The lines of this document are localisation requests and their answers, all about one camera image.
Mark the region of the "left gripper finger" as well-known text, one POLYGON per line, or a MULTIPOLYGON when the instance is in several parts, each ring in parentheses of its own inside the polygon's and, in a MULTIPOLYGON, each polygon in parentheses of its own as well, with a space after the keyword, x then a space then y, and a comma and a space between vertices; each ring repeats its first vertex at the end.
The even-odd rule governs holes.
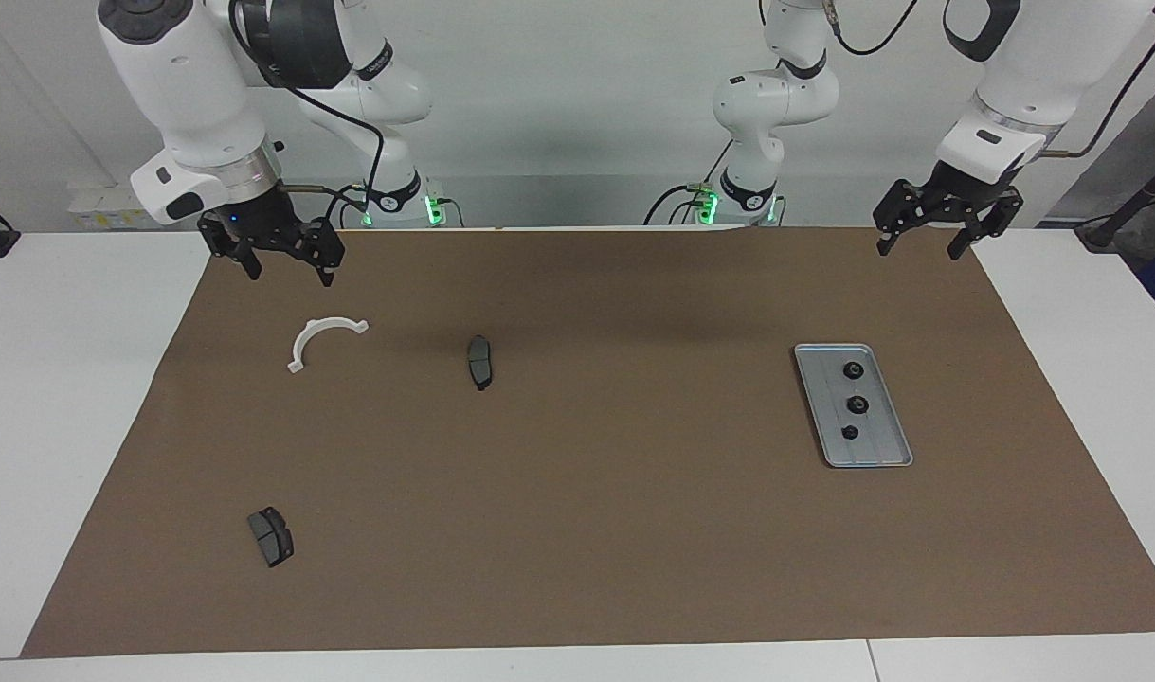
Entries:
POLYGON ((948 245, 951 260, 961 259, 968 249, 984 238, 1000 237, 1009 225, 1009 218, 966 218, 963 227, 948 245))
POLYGON ((919 208, 919 190, 910 181, 893 181, 884 198, 875 203, 873 221, 880 237, 875 250, 879 255, 888 255, 899 236, 916 227, 916 210, 919 208))

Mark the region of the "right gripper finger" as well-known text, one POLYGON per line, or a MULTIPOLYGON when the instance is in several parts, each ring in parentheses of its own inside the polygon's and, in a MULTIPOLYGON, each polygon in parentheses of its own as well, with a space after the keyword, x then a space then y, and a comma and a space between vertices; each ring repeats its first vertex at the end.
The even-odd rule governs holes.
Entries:
POLYGON ((335 270, 343 258, 344 244, 330 222, 314 222, 310 227, 310 264, 325 288, 334 283, 335 270))
POLYGON ((249 280, 258 280, 262 274, 262 265, 258 255, 253 252, 249 242, 246 239, 231 239, 224 237, 219 240, 219 255, 228 258, 246 272, 249 280))

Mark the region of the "silver metal tray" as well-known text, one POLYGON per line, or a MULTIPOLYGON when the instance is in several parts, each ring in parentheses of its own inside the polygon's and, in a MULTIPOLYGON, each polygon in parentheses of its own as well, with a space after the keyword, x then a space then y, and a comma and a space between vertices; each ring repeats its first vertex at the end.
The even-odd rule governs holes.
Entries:
POLYGON ((897 469, 912 464, 911 447, 871 346, 795 344, 793 358, 825 464, 832 469, 897 469), (866 368, 866 375, 855 381, 842 375, 842 366, 851 361, 866 368), (845 399, 854 394, 869 399, 867 414, 845 409, 845 399), (858 427, 859 437, 845 440, 841 433, 845 424, 858 427))

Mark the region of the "black stand pole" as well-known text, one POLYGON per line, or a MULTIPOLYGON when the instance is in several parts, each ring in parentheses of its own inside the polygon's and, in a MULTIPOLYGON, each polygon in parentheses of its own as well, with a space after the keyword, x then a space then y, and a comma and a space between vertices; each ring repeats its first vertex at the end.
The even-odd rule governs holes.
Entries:
POLYGON ((1074 228, 1074 235, 1090 252, 1110 252, 1117 233, 1139 213, 1152 206, 1155 206, 1155 173, 1115 212, 1079 222, 1074 228))

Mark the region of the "brown table mat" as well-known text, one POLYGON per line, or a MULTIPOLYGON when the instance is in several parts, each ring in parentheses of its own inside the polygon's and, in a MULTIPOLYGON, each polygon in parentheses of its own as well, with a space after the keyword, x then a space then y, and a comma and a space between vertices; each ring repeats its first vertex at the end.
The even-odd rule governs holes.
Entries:
POLYGON ((210 260, 23 657, 1154 632, 1154 564, 946 244, 349 233, 330 288, 210 260), (370 328, 291 375, 326 316, 370 328), (825 464, 795 344, 872 347, 910 466, 825 464))

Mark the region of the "white curved plastic bracket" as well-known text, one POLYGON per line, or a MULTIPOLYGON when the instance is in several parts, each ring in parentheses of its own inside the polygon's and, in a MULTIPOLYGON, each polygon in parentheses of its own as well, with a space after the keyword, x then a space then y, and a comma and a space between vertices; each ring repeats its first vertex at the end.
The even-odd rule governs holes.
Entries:
POLYGON ((298 335, 293 340, 291 362, 286 364, 286 370, 291 375, 297 375, 305 366, 305 351, 313 338, 320 335, 326 329, 349 329, 349 332, 362 335, 370 328, 368 320, 353 320, 346 316, 326 316, 326 318, 310 319, 304 324, 298 335))

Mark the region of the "white wall socket box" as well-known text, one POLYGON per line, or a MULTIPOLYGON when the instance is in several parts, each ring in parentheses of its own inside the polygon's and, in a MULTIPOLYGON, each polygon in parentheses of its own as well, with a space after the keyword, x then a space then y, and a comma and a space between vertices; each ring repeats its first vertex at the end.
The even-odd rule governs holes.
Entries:
POLYGON ((75 190, 67 215, 83 230, 152 230, 161 228, 137 202, 131 190, 75 190))

